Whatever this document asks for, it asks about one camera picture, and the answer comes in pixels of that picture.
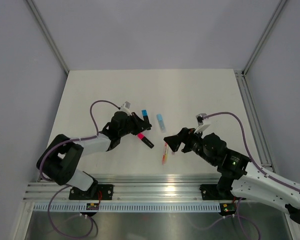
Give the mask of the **black blue highlighter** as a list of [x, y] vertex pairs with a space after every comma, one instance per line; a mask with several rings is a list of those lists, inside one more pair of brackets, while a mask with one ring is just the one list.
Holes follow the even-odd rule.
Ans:
[[149, 120], [149, 117], [148, 116], [142, 116], [143, 117], [143, 120], [146, 122], [146, 123], [150, 123], [150, 120]]

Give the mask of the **yellow highlighter pen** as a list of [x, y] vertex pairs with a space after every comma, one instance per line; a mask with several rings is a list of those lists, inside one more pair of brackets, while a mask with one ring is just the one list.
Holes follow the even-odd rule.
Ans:
[[167, 147], [167, 148], [165, 149], [164, 156], [163, 156], [163, 160], [162, 160], [164, 164], [167, 162], [168, 155], [169, 155], [169, 148]]

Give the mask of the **black pink highlighter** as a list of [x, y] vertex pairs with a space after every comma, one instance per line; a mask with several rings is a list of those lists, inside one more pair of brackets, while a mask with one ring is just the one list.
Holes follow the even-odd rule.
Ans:
[[145, 136], [143, 139], [140, 139], [146, 146], [150, 149], [154, 147], [154, 144]]

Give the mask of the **light blue highlighter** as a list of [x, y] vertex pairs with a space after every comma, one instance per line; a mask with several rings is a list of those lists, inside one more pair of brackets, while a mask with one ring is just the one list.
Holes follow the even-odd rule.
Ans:
[[166, 132], [166, 127], [165, 127], [165, 124], [164, 124], [164, 120], [163, 121], [158, 121], [158, 124], [159, 124], [160, 131], [162, 133], [165, 133]]

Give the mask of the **thin red pen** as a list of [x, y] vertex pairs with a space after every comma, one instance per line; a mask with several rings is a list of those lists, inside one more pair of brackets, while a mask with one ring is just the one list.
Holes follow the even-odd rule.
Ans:
[[168, 152], [169, 152], [169, 146], [167, 143], [164, 144], [164, 151], [163, 151], [163, 155], [162, 155], [162, 165], [164, 165], [167, 161], [168, 158]]

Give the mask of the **pink cap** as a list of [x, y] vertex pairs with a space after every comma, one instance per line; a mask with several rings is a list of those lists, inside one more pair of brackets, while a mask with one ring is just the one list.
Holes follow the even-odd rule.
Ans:
[[139, 134], [137, 135], [137, 137], [138, 137], [140, 140], [142, 140], [145, 136], [144, 136], [142, 133], [139, 133]]

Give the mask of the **light blue cap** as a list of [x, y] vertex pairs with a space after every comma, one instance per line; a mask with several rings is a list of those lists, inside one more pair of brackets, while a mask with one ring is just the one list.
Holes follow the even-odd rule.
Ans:
[[160, 113], [156, 115], [156, 118], [157, 118], [157, 120], [158, 120], [159, 122], [162, 122], [162, 121], [163, 121], [163, 117], [162, 117], [162, 115], [161, 115]]

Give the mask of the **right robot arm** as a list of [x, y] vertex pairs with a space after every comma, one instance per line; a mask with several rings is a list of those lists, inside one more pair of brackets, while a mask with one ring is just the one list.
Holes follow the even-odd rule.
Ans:
[[260, 202], [289, 215], [300, 225], [300, 183], [284, 178], [227, 147], [215, 133], [203, 135], [182, 128], [163, 139], [173, 152], [184, 144], [183, 153], [193, 152], [216, 167], [221, 177], [216, 190], [222, 198], [243, 198]]

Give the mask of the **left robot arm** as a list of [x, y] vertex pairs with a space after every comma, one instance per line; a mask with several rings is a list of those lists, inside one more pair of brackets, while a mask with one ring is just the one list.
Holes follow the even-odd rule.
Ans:
[[151, 149], [154, 147], [144, 135], [152, 128], [149, 118], [140, 118], [135, 112], [117, 111], [98, 135], [69, 138], [57, 135], [36, 163], [40, 176], [60, 186], [71, 186], [79, 199], [100, 198], [102, 190], [98, 181], [86, 172], [77, 169], [82, 157], [100, 152], [109, 152], [117, 147], [126, 135], [137, 136]]

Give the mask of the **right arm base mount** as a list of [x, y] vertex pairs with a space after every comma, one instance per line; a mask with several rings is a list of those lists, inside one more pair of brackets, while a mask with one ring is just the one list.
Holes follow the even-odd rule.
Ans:
[[199, 186], [201, 198], [204, 201], [225, 201], [225, 203], [219, 203], [219, 214], [222, 217], [226, 216], [239, 216], [238, 204], [239, 198], [233, 196], [231, 193], [220, 193], [217, 190], [217, 184], [201, 184]]

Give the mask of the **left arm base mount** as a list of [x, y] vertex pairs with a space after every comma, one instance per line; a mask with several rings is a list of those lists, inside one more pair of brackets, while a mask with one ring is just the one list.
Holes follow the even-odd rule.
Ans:
[[77, 187], [70, 189], [68, 199], [70, 201], [87, 201], [83, 207], [82, 215], [93, 217], [100, 209], [102, 201], [111, 201], [113, 198], [113, 184], [98, 184], [91, 189], [83, 191]]

